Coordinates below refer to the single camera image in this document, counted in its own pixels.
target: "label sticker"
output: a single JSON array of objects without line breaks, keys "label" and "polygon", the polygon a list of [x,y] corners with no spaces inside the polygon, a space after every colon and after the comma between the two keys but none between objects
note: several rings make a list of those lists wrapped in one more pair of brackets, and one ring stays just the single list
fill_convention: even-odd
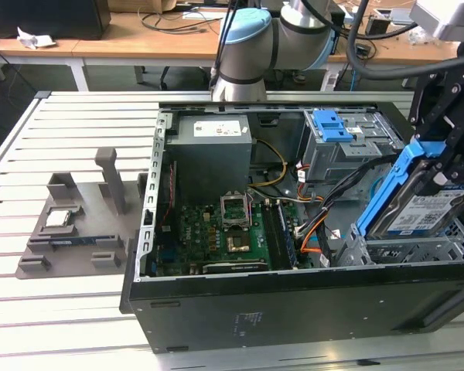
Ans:
[{"label": "label sticker", "polygon": [[464,196],[463,186],[445,187],[434,196],[414,196],[388,228],[389,232],[411,235],[416,230],[432,230]]},{"label": "label sticker", "polygon": [[72,245],[70,241],[50,241],[51,245]]},{"label": "label sticker", "polygon": [[301,183],[306,183],[306,172],[304,170],[299,170],[297,172],[297,177]]},{"label": "label sticker", "polygon": [[346,130],[349,134],[362,134],[363,133],[361,128],[346,128]]},{"label": "label sticker", "polygon": [[194,123],[195,137],[240,137],[239,121],[197,121]]},{"label": "label sticker", "polygon": [[319,255],[319,262],[324,266],[325,268],[328,268],[330,266],[330,260],[326,258],[325,255],[320,254]]},{"label": "label sticker", "polygon": [[334,230],[333,232],[330,232],[330,239],[331,240],[340,240],[340,230]]}]

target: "aluminum profile table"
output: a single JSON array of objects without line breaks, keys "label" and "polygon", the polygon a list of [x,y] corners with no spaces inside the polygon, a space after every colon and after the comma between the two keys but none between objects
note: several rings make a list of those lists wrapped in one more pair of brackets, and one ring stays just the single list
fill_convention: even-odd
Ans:
[{"label": "aluminum profile table", "polygon": [[[271,93],[271,100],[391,100],[410,93]],[[123,275],[20,281],[14,272],[48,196],[53,172],[101,181],[100,146],[114,146],[124,180],[148,169],[159,102],[206,93],[71,92],[35,99],[0,148],[0,369],[464,369],[464,314],[432,334],[155,356],[134,315],[118,310]],[[311,310],[316,315],[317,303]]]}]

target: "paper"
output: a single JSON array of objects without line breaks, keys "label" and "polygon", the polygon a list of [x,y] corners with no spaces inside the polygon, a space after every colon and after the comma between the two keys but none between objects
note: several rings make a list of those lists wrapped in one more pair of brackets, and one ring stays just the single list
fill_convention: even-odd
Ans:
[{"label": "paper", "polygon": [[36,50],[37,48],[56,45],[56,43],[48,35],[30,35],[27,32],[22,31],[19,27],[17,28],[17,32],[19,34],[19,36],[17,36],[17,40],[26,48]]}]

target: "yellow wire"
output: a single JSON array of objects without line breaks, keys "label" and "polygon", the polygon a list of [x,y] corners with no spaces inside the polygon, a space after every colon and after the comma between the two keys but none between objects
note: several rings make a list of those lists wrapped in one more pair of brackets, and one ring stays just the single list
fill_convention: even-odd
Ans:
[{"label": "yellow wire", "polygon": [[249,186],[250,187],[267,187],[267,186],[275,185],[285,177],[285,174],[287,174],[287,163],[285,162],[285,160],[284,160],[283,156],[281,155],[281,153],[279,151],[277,151],[277,148],[275,148],[273,145],[271,145],[267,141],[264,141],[263,139],[256,139],[256,140],[260,141],[261,143],[263,143],[265,145],[267,145],[273,152],[275,152],[275,154],[280,158],[283,169],[281,171],[280,176],[277,179],[271,180],[270,182],[253,183],[253,184],[250,184]]}]

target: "collaborative robot arm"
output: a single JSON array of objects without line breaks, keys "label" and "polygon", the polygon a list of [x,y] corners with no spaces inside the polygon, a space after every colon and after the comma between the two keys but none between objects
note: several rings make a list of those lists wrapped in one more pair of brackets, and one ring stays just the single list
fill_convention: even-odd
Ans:
[{"label": "collaborative robot arm", "polygon": [[[318,12],[329,18],[328,0],[317,0]],[[230,22],[224,20],[222,32]],[[307,70],[323,65],[333,47],[335,33],[321,23],[300,0],[291,0],[272,19],[264,9],[237,10],[225,40],[215,101],[266,100],[266,70]]]}]

